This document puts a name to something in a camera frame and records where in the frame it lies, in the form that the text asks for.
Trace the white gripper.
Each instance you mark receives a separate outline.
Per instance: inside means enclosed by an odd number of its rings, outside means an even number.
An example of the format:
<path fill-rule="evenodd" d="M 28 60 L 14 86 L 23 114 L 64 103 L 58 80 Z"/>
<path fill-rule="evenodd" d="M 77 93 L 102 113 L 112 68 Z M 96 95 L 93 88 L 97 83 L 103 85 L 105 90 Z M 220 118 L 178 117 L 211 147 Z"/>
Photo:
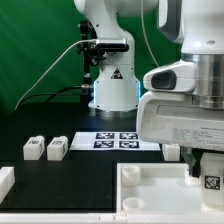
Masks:
<path fill-rule="evenodd" d="M 195 176 L 191 148 L 224 151 L 224 110 L 194 107 L 187 94 L 148 91 L 139 102 L 136 131 L 146 142 L 182 146 L 189 175 Z"/>

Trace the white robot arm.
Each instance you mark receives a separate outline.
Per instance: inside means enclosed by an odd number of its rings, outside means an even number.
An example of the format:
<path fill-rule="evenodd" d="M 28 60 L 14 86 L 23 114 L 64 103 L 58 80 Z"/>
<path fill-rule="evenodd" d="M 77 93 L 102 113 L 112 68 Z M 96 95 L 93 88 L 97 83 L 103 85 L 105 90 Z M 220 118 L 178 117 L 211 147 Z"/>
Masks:
<path fill-rule="evenodd" d="M 203 151 L 202 175 L 224 174 L 224 0 L 159 0 L 158 28 L 181 59 L 144 76 L 136 130 L 145 141 Z"/>

